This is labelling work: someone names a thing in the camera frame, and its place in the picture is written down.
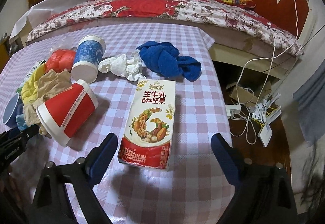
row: metal bolt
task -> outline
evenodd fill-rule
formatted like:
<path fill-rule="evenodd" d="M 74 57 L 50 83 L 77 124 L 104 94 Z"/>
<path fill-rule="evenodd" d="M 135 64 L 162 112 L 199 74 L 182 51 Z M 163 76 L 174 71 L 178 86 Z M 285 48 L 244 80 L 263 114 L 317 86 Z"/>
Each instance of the metal bolt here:
<path fill-rule="evenodd" d="M 82 164 L 85 162 L 85 158 L 84 157 L 79 157 L 77 160 L 76 160 L 77 164 Z"/>
<path fill-rule="evenodd" d="M 251 165 L 253 163 L 253 161 L 251 159 L 249 159 L 249 158 L 245 158 L 244 163 L 248 164 L 248 165 Z"/>
<path fill-rule="evenodd" d="M 283 164 L 280 163 L 280 162 L 277 162 L 277 163 L 275 164 L 275 166 L 276 166 L 278 169 L 282 169 L 282 168 L 283 168 Z"/>
<path fill-rule="evenodd" d="M 53 162 L 47 162 L 46 163 L 46 168 L 51 168 L 53 166 Z"/>

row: red cup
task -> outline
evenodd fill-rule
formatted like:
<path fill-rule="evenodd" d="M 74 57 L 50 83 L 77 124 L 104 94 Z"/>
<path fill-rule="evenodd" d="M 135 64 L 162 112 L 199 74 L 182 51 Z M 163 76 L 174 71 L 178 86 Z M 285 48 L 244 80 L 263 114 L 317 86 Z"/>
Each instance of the red cup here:
<path fill-rule="evenodd" d="M 63 147 L 98 106 L 97 98 L 84 80 L 41 104 L 36 113 L 47 132 Z"/>

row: brown crumpled cloth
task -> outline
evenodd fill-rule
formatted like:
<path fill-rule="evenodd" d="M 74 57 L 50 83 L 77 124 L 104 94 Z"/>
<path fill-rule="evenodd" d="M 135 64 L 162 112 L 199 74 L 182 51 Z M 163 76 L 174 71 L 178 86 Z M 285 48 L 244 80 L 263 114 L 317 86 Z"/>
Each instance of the brown crumpled cloth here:
<path fill-rule="evenodd" d="M 38 80 L 37 99 L 24 105 L 24 119 L 26 125 L 31 126 L 37 124 L 40 126 L 39 133 L 41 135 L 48 134 L 37 116 L 36 108 L 70 86 L 72 86 L 71 74 L 67 70 L 61 73 L 50 70 L 47 74 L 43 75 Z"/>

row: blue cup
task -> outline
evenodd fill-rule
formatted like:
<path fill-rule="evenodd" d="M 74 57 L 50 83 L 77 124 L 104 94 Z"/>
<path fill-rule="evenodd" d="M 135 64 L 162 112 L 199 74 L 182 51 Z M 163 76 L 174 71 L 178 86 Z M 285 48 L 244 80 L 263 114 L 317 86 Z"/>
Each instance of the blue cup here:
<path fill-rule="evenodd" d="M 96 35 L 83 37 L 77 47 L 74 65 L 71 69 L 72 78 L 77 81 L 82 79 L 88 84 L 96 80 L 98 64 L 103 58 L 106 45 L 105 41 Z"/>
<path fill-rule="evenodd" d="M 7 106 L 4 109 L 2 118 L 3 124 L 9 128 L 14 129 L 17 127 L 16 116 L 21 113 L 17 113 L 18 106 L 22 104 L 22 100 L 19 97 L 19 93 L 15 93 L 14 96 L 9 100 Z"/>

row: gray curtain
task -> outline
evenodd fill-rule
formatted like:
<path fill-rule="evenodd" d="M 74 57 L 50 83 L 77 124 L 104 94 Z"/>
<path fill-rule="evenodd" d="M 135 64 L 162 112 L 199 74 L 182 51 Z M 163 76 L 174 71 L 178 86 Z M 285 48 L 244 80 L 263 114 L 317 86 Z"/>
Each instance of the gray curtain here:
<path fill-rule="evenodd" d="M 303 137 L 311 146 L 325 134 L 325 60 L 293 96 Z"/>

